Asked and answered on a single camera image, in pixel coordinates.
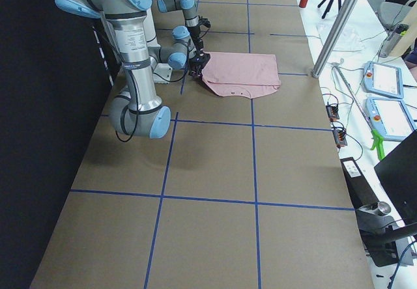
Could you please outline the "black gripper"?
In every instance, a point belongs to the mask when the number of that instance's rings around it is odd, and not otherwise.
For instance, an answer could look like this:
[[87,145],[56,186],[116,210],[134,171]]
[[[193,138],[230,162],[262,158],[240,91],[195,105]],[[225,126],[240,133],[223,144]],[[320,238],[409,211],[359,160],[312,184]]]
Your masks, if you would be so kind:
[[189,73],[190,77],[201,79],[203,77],[203,69],[210,60],[210,54],[202,50],[198,51],[194,57],[189,59]]
[[189,27],[188,31],[198,53],[201,53],[204,48],[203,39],[201,37],[200,25]]

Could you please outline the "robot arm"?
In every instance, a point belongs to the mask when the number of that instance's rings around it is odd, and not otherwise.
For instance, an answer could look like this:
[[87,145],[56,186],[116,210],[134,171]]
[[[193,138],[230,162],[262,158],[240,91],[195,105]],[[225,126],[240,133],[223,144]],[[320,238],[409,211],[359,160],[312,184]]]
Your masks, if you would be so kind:
[[179,10],[184,16],[184,25],[173,29],[170,47],[157,43],[152,0],[55,0],[55,4],[77,16],[102,19],[111,27],[109,44],[126,74],[126,86],[113,99],[109,112],[116,134],[162,138],[169,129],[171,111],[156,93],[155,69],[165,64],[201,77],[210,60],[201,38],[201,26],[209,28],[210,22],[197,13],[196,0],[157,1],[160,12]]
[[185,27],[194,43],[196,54],[192,62],[203,64],[210,59],[210,55],[203,51],[204,43],[201,37],[201,26],[210,29],[210,22],[207,18],[197,14],[196,0],[158,0],[158,10],[162,13],[181,11],[184,16]]

